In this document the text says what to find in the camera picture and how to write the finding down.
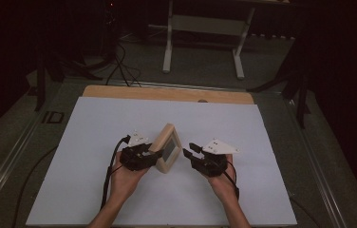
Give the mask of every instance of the white stand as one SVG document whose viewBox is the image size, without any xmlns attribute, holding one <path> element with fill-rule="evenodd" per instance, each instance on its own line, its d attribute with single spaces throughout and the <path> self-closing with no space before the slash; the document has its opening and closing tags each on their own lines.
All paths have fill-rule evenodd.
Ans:
<svg viewBox="0 0 357 228">
<path fill-rule="evenodd" d="M 163 73 L 170 72 L 172 61 L 172 33 L 174 30 L 194 32 L 207 32 L 213 34 L 240 36 L 237 48 L 233 50 L 235 71 L 238 79 L 244 79 L 243 66 L 241 65 L 240 52 L 243 49 L 255 8 L 251 8 L 247 21 L 225 20 L 206 17 L 195 17 L 173 14 L 173 0 L 169 1 L 169 17 L 167 20 L 167 45 L 164 52 Z"/>
</svg>

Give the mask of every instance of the dark background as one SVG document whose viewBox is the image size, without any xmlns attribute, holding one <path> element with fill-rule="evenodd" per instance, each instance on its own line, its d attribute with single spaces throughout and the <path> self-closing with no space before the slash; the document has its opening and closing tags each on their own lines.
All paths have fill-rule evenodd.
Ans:
<svg viewBox="0 0 357 228">
<path fill-rule="evenodd" d="M 36 68 L 37 34 L 44 34 L 58 51 L 77 61 L 85 52 L 102 52 L 104 1 L 73 2 L 0 0 L 0 117 L 28 91 L 25 77 Z M 166 23 L 167 1 L 115 3 L 119 8 L 113 16 L 143 39 L 147 24 Z M 313 11 L 258 6 L 250 32 L 265 34 L 267 39 L 297 37 L 284 64 L 311 69 L 309 89 L 315 92 L 357 178 L 357 1 L 317 5 L 320 8 Z M 191 12 L 197 7 L 194 1 L 190 6 L 178 9 Z M 216 2 L 205 11 L 225 16 L 222 9 L 226 8 Z"/>
</svg>

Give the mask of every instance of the floor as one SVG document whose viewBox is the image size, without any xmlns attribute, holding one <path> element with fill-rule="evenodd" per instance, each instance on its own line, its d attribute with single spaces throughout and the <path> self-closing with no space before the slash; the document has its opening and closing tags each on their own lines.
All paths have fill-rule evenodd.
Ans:
<svg viewBox="0 0 357 228">
<path fill-rule="evenodd" d="M 115 71 L 109 85 L 124 86 L 124 76 L 132 86 L 246 91 L 275 76 L 292 44 L 292 40 L 281 38 L 249 37 L 241 53 L 246 79 L 239 81 L 235 77 L 231 52 L 235 45 L 233 38 L 175 33 L 171 72 L 164 74 L 161 68 L 165 29 L 152 28 L 150 33 L 147 42 L 130 34 L 121 39 L 118 55 L 124 56 L 125 66 L 122 73 Z M 96 62 L 99 58 L 87 61 Z M 52 153 L 42 156 L 62 138 L 69 115 L 85 87 L 105 85 L 115 67 L 110 65 L 93 71 L 103 78 L 101 81 L 87 80 L 66 69 L 63 83 L 47 78 L 47 101 L 40 112 L 34 112 L 36 98 L 27 94 L 0 119 L 0 227 L 12 225 L 20 196 L 16 227 L 25 227 Z M 280 96 L 283 86 L 276 85 L 252 95 L 291 197 L 298 221 L 294 227 L 318 227 L 317 223 L 320 227 L 357 227 L 357 182 L 314 94 L 309 93 L 310 113 L 305 115 L 306 129 L 301 129 L 294 117 L 297 101 Z M 60 123 L 48 123 L 47 112 L 64 113 L 65 117 Z"/>
</svg>

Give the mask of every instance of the white tag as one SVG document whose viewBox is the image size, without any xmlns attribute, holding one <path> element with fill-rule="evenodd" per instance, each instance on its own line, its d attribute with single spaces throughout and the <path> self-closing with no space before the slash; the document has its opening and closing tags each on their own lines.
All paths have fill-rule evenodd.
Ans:
<svg viewBox="0 0 357 228">
<path fill-rule="evenodd" d="M 213 139 L 207 145 L 203 146 L 202 149 L 211 154 L 236 154 L 239 150 L 231 145 L 226 144 L 217 139 Z"/>
<path fill-rule="evenodd" d="M 148 138 L 143 137 L 142 134 L 138 133 L 137 130 L 135 130 L 134 134 L 131 136 L 131 139 L 128 142 L 128 146 L 132 147 L 139 144 L 148 143 L 148 141 Z"/>
</svg>

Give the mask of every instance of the white board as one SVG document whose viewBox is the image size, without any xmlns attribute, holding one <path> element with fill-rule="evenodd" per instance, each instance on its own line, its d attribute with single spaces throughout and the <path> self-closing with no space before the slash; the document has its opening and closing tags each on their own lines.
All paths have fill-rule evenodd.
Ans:
<svg viewBox="0 0 357 228">
<path fill-rule="evenodd" d="M 175 126 L 184 148 L 217 138 L 239 149 L 234 154 L 239 202 L 251 225 L 296 224 L 256 105 L 81 97 L 27 225 L 88 224 L 99 212 L 106 169 L 117 142 L 134 130 L 152 142 L 167 123 Z M 220 226 L 228 221 L 207 180 L 181 153 L 169 173 L 156 167 L 148 171 L 114 225 Z"/>
</svg>

